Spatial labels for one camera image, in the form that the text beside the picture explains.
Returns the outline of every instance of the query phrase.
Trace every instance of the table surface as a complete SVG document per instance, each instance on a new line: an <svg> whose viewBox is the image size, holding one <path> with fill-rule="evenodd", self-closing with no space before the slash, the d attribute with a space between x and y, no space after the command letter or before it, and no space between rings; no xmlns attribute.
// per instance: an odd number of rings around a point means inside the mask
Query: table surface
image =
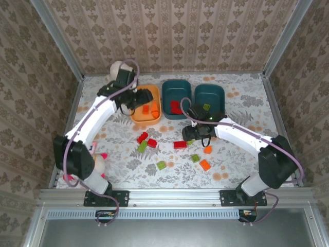
<svg viewBox="0 0 329 247"><path fill-rule="evenodd" d="M161 92L162 84L169 79L184 79L191 83L192 92L204 83L220 85L225 90L226 114L237 123L264 135L277 136L276 126L268 104L260 74L217 75L143 75L139 84L154 84ZM106 84L105 77L84 78L84 88L74 125L93 104L97 91ZM252 173L258 172L258 161L245 150L232 143L212 138L212 153L204 154L201 141L195 141L187 149L174 149L173 142L182 140L183 127L190 121L168 120L162 114L154 126L138 127L130 117L117 111L96 135L96 153L107 153L106 178L113 188L234 188ZM158 146L147 147L144 153L137 151L137 137L146 131ZM204 171L199 163L193 163L191 155L206 159L211 169ZM156 164L165 161L167 167L159 170ZM57 188L68 188L62 172Z"/></svg>

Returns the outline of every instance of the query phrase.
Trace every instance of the patterned wallpaper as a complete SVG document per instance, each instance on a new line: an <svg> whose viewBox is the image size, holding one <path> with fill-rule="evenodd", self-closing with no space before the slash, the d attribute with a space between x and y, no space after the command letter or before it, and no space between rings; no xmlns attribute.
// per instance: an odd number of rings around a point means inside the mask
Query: patterned wallpaper
<svg viewBox="0 0 329 247"><path fill-rule="evenodd" d="M19 246L77 82L29 1L0 1L0 246Z"/></svg>
<svg viewBox="0 0 329 247"><path fill-rule="evenodd" d="M262 70L297 0L44 0L81 70Z"/></svg>
<svg viewBox="0 0 329 247"><path fill-rule="evenodd" d="M329 226L329 1L313 1L270 80L305 183Z"/></svg>

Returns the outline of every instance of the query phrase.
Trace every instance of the black mounting bracket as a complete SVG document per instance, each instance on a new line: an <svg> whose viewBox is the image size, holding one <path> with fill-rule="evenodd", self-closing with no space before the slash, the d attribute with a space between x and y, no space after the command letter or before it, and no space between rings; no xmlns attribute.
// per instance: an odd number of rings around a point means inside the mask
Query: black mounting bracket
<svg viewBox="0 0 329 247"><path fill-rule="evenodd" d="M220 190L220 199L222 207L236 206L267 206L267 200L264 192L259 192L253 197L248 197L243 203L236 196L235 189Z"/></svg>
<svg viewBox="0 0 329 247"><path fill-rule="evenodd" d="M129 191L128 190L112 190L112 197L118 202L120 207L128 207ZM100 197L90 191L87 191L84 197L83 206L85 207L115 207L116 204L109 198Z"/></svg>

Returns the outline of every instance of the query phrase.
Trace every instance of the green block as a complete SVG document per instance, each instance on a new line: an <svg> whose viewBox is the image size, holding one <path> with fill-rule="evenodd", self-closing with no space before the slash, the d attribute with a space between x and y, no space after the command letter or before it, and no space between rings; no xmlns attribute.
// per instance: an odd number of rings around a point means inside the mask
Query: green block
<svg viewBox="0 0 329 247"><path fill-rule="evenodd" d="M193 142L194 142L194 140L189 140L188 142L186 142L187 143L187 146L192 145Z"/></svg>
<svg viewBox="0 0 329 247"><path fill-rule="evenodd" d="M204 104L204 109L205 109L206 111L209 111L209 109L210 109L210 105L209 105L209 104Z"/></svg>
<svg viewBox="0 0 329 247"><path fill-rule="evenodd" d="M165 169L167 166L164 161L160 161L158 164L156 164L161 171L162 169Z"/></svg>
<svg viewBox="0 0 329 247"><path fill-rule="evenodd" d="M148 142L146 140L142 141L142 143L139 145L137 151L144 153L146 147L148 146Z"/></svg>
<svg viewBox="0 0 329 247"><path fill-rule="evenodd" d="M196 163L196 162L200 161L200 158L199 158L199 156L197 154L194 154L191 157L192 157L193 163Z"/></svg>

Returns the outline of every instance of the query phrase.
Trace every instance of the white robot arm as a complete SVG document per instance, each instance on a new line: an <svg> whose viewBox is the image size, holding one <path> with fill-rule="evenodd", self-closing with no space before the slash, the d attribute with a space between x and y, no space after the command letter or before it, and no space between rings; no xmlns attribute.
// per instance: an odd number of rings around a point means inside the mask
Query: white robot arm
<svg viewBox="0 0 329 247"><path fill-rule="evenodd" d="M247 177L235 189L236 197L242 204L267 188L279 188L298 168L287 155L269 145L273 144L293 156L288 141L280 135L275 138L260 135L238 125L221 112L211 116L199 104L192 105L187 115L204 123L192 122L191 126L185 127L182 131L185 141L216 136L232 142L258 159L259 173ZM218 122L218 125L206 124L210 122Z"/></svg>
<svg viewBox="0 0 329 247"><path fill-rule="evenodd" d="M64 170L63 157L65 157L65 151L68 148L65 164L67 173L79 177L85 185L96 193L109 196L112 193L112 185L94 169L95 163L87 147L90 147L106 120L122 104L126 105L128 109L134 110L153 100L149 90L137 90L137 84L133 83L135 78L133 69L126 64L123 64L119 69L120 64L121 62L118 61L111 66L110 78L116 79L99 90L95 102L80 122L65 136L58 135L53 141L57 168ZM129 90L107 99L108 96L114 95L130 84L132 86L129 86Z"/></svg>

